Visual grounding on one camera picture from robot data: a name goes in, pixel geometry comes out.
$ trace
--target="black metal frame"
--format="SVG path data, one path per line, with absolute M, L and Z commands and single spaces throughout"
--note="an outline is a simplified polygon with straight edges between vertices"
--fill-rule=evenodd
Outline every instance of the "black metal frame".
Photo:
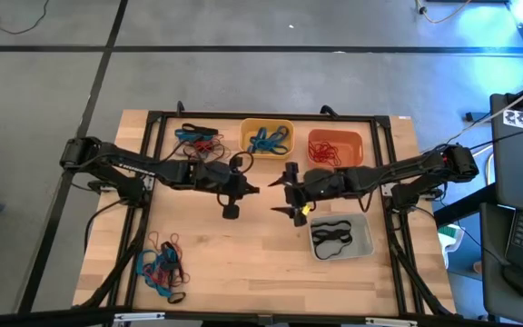
M 149 112 L 147 123 L 145 126 L 144 134 L 143 134 L 143 143 L 141 146 L 141 153 L 146 154 L 148 149 L 148 144 L 151 140 L 152 136 L 152 130 L 153 130 L 153 124 L 157 121 L 159 122 L 159 129 L 157 132 L 157 141 L 154 151 L 154 157 L 160 157 L 161 149 L 163 148 L 163 138 L 164 138 L 164 132 L 166 129 L 166 122 L 169 118 L 186 118 L 186 119 L 195 119 L 195 118 L 206 118 L 206 119 L 235 119 L 235 120 L 242 120 L 245 118 L 270 118 L 270 119 L 287 119 L 292 121 L 338 121 L 338 122 L 353 122 L 353 123 L 365 123 L 369 124 L 370 126 L 370 132 L 373 142 L 373 149 L 374 149 L 374 155 L 375 155 L 375 162 L 376 165 L 383 165 L 382 162 L 382 152 L 380 147 L 380 138 L 379 138 L 379 128 L 382 128 L 383 133 L 385 135 L 386 139 L 386 145 L 387 145 L 387 151 L 388 156 L 391 162 L 396 161 L 396 154 L 394 149 L 394 143 L 392 141 L 392 133 L 390 130 L 390 119 L 388 116 L 363 116 L 363 115 L 338 115 L 336 114 L 329 106 L 324 105 L 321 108 L 321 114 L 264 114 L 264 113 L 207 113 L 207 112 L 186 112 L 184 111 L 183 104 L 179 103 L 177 107 L 176 112 Z M 385 213 L 385 224 L 387 226 L 387 232 L 388 233 L 395 233 L 393 232 L 393 225 L 392 225 L 392 216 L 390 212 L 390 203 L 389 202 L 383 202 L 383 212 Z M 121 241 L 119 244 L 119 255 L 118 258 L 120 258 L 123 254 L 123 249 L 125 248 L 126 244 L 128 244 L 130 240 L 130 233 L 133 228 L 133 217 L 134 217 L 134 208 L 129 208 L 126 214 L 125 222 L 124 222 L 124 228 L 123 233 L 121 235 Z M 150 204 L 143 208 L 142 218 L 139 222 L 140 225 L 144 228 L 146 227 L 146 224 L 148 224 L 148 218 L 149 218 L 149 212 L 150 212 Z M 415 264 L 415 254 L 413 252 L 411 238 L 410 238 L 410 231 L 408 227 L 408 223 L 406 220 L 406 215 L 401 216 L 401 220 L 403 223 L 406 223 L 405 228 L 403 228 L 403 243 L 405 246 L 405 253 L 407 254 L 410 262 L 412 264 Z M 391 243 L 389 240 L 389 254 L 390 254 L 390 261 L 391 261 L 391 270 L 393 275 L 393 282 L 395 286 L 395 293 L 397 296 L 397 307 L 399 315 L 407 314 L 407 306 L 405 302 L 405 293 L 403 289 L 403 283 L 402 283 L 402 277 L 400 272 L 400 265 L 397 260 L 397 257 L 393 253 L 393 251 L 390 249 Z M 134 257 L 134 262 L 137 260 L 138 254 Z M 128 287 L 126 290 L 126 295 L 124 299 L 124 307 L 127 308 L 133 308 L 133 300 L 134 300 L 134 291 L 136 288 L 136 281 L 137 281 L 137 274 L 135 270 L 130 271 L 130 275 L 128 276 Z M 120 285 L 119 283 L 115 284 L 113 286 L 113 289 L 110 291 L 109 299 L 108 299 L 108 306 L 116 305 L 116 294 L 118 293 Z M 415 288 L 414 283 L 411 283 L 411 288 L 413 291 L 413 299 L 415 303 L 415 310 L 416 313 L 424 313 L 423 309 L 423 303 L 420 297 L 419 292 Z M 133 310 L 133 312 L 159 312 L 160 310 L 142 310 L 137 311 Z M 237 320 L 237 321 L 243 321 L 244 319 L 246 321 L 255 320 L 256 322 L 261 323 L 268 323 L 268 322 L 275 322 L 274 315 L 258 315 L 255 313 L 252 314 L 242 314 L 242 313 L 225 313 L 225 312 L 215 312 L 215 313 L 204 313 L 204 312 L 168 312 L 167 316 L 169 318 L 176 317 L 176 319 L 197 319 L 197 320 Z M 354 322 L 354 323 L 364 323 L 365 317 L 345 317 L 345 316 L 316 316 L 316 315 L 277 315 L 281 318 L 279 319 L 279 322 L 304 322 L 313 320 L 315 321 L 317 318 L 320 320 L 324 320 L 325 322 Z M 287 317 L 292 317 L 292 321 L 287 321 Z
M 1 327 L 74 327 L 74 326 L 90 326 L 99 323 L 106 323 L 118 317 L 124 317 L 125 314 L 132 313 L 131 308 L 124 306 L 113 306 L 109 308 L 79 308 L 63 311 L 51 312 L 33 312 L 29 313 L 29 317 L 18 314 L 3 314 L 0 315 Z M 151 314 L 155 320 L 192 320 L 200 319 L 204 321 L 239 321 L 239 322 L 254 322 L 254 323 L 282 323 L 282 322 L 296 322 L 296 323 L 330 323 L 340 324 L 344 322 L 355 324 L 376 324 L 376 325 L 398 325 L 403 322 L 406 326 L 421 326 L 421 327 L 460 327 L 465 325 L 468 327 L 493 327 L 493 326 L 508 326 L 516 327 L 515 324 L 509 323 L 494 323 L 463 320 L 459 316 L 438 316 L 425 315 L 416 313 L 407 313 L 400 317 L 385 317 L 385 316 L 368 316 L 368 317 L 341 317 L 341 316 L 311 316 L 311 315 L 297 315 L 297 314 L 276 314 L 273 316 L 260 317 L 255 313 L 231 313 L 219 314 L 215 312 L 146 312 L 137 311 L 135 313 Z

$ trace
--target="gray floor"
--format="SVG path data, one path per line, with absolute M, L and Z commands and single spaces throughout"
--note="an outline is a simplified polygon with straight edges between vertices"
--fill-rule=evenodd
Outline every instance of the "gray floor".
M 42 3 L 0 1 L 0 12 L 10 28 L 21 28 Z M 51 0 L 49 16 L 32 33 L 0 32 L 0 44 L 104 45 L 118 3 Z M 405 0 L 130 3 L 119 45 L 523 45 L 503 5 L 473 4 L 430 25 Z M 433 4 L 429 14 L 454 7 Z M 99 60 L 100 54 L 0 54 L 0 201 L 7 205 L 0 213 L 0 313 L 15 308 L 58 181 L 59 155 L 79 124 Z M 113 54 L 89 134 L 112 140 L 123 109 L 171 110 L 177 100 L 190 111 L 316 113 L 329 104 L 345 114 L 410 115 L 424 149 L 462 128 L 463 113 L 487 110 L 490 94 L 521 88 L 523 55 Z M 460 141 L 489 137 L 482 126 Z M 450 187 L 449 199 L 483 181 Z M 96 201 L 71 191 L 36 310 L 70 305 L 84 224 Z M 451 281 L 458 310 L 470 318 L 482 313 L 478 287 Z

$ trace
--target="plastic container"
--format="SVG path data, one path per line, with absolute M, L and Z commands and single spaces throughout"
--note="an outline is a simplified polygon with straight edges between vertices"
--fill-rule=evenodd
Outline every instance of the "plastic container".
M 320 144 L 328 142 L 331 146 L 338 148 L 340 164 L 317 163 L 310 156 L 310 144 Z M 336 131 L 325 129 L 314 129 L 308 134 L 308 160 L 313 167 L 332 168 L 332 167 L 352 167 L 362 164 L 362 138 L 356 132 Z
M 288 148 L 286 154 L 273 154 L 269 151 L 256 151 L 253 153 L 253 157 L 258 159 L 286 159 L 290 156 L 294 149 L 294 124 L 291 121 L 283 119 L 257 119 L 247 118 L 242 121 L 240 125 L 240 148 L 242 151 L 247 151 L 251 145 L 250 137 L 256 136 L 260 128 L 265 127 L 268 129 L 268 137 L 278 130 L 278 127 L 286 126 L 290 133 L 281 142 L 281 145 Z
M 333 253 L 337 253 L 342 244 L 340 241 L 326 241 L 318 246 L 314 251 L 314 242 L 312 241 L 312 230 L 316 229 L 313 227 L 318 223 L 336 223 L 340 221 L 350 222 L 350 236 L 352 236 L 352 242 L 342 248 L 342 251 L 338 255 L 333 255 L 331 258 L 322 260 L 316 256 L 316 253 L 322 258 L 326 258 Z M 320 229 L 335 230 L 340 228 L 348 228 L 347 224 L 337 226 L 321 226 Z M 350 258 L 360 258 L 369 256 L 374 253 L 374 245 L 372 237 L 370 237 L 369 222 L 367 221 L 364 214 L 343 214 L 336 216 L 327 216 L 315 218 L 310 222 L 310 248 L 312 256 L 318 261 L 330 261 L 330 260 L 341 260 Z

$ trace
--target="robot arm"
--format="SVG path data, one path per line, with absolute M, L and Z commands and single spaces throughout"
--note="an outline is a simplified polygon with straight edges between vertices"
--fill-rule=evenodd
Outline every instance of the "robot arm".
M 283 184 L 289 207 L 272 208 L 286 213 L 295 226 L 306 224 L 308 203 L 336 198 L 360 199 L 387 183 L 420 176 L 412 183 L 396 184 L 391 188 L 392 208 L 403 210 L 416 205 L 419 196 L 446 182 L 464 183 L 479 173 L 469 148 L 442 145 L 420 156 L 381 167 L 344 167 L 311 169 L 298 182 L 298 165 L 286 163 L 286 171 L 270 186 Z
M 114 167 L 150 176 L 174 190 L 194 190 L 227 195 L 223 204 L 223 218 L 236 219 L 239 207 L 235 205 L 244 195 L 259 193 L 260 189 L 247 183 L 238 168 L 242 165 L 240 154 L 229 164 L 199 160 L 156 160 L 101 142 L 95 137 L 74 138 L 67 142 L 60 165 L 74 173 L 90 173 L 103 186 L 112 186 L 129 205 L 143 206 L 147 202 L 142 178 L 129 177 Z

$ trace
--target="wooden tabletop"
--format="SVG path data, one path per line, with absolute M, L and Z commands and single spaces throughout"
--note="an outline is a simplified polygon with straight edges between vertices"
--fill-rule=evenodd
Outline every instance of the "wooden tabletop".
M 115 143 L 127 150 L 140 150 L 147 111 L 126 110 Z M 239 151 L 239 120 L 178 119 L 167 120 L 163 156 L 173 149 L 174 130 L 182 123 L 219 129 L 223 143 L 234 153 Z M 374 166 L 370 126 L 366 123 L 295 121 L 295 143 L 288 161 L 295 161 L 302 174 L 308 169 L 304 144 L 314 128 L 358 132 L 363 140 L 363 164 Z M 419 154 L 412 121 L 391 117 L 398 160 Z M 385 163 L 388 162 L 384 134 L 380 139 Z M 312 258 L 308 225 L 296 228 L 291 219 L 270 210 L 285 205 L 282 187 L 267 187 L 284 170 L 284 160 L 257 160 L 246 174 L 248 182 L 261 188 L 260 194 L 247 195 L 238 202 L 237 220 L 222 218 L 222 208 L 209 193 L 175 191 L 157 183 L 154 189 L 148 230 L 160 234 L 160 242 L 172 233 L 180 235 L 183 268 L 191 275 L 180 290 L 187 292 L 179 304 L 169 304 L 139 278 L 133 307 L 145 310 L 188 312 L 273 312 L 337 315 L 397 315 L 389 247 L 379 192 L 366 213 L 374 242 L 369 257 L 318 262 Z M 104 194 L 99 208 L 117 199 Z M 419 206 L 431 210 L 424 201 Z M 74 304 L 88 299 L 113 268 L 121 239 L 126 208 L 116 206 L 95 220 L 88 250 L 84 257 Z M 357 201 L 331 200 L 318 203 L 315 217 L 359 213 Z M 425 213 L 409 214 L 410 232 L 418 271 L 441 303 L 455 312 L 447 271 L 443 263 L 437 227 Z M 144 248 L 152 248 L 145 241 Z M 123 303 L 128 281 L 124 272 L 118 295 Z M 403 271 L 407 306 L 414 312 L 409 278 Z

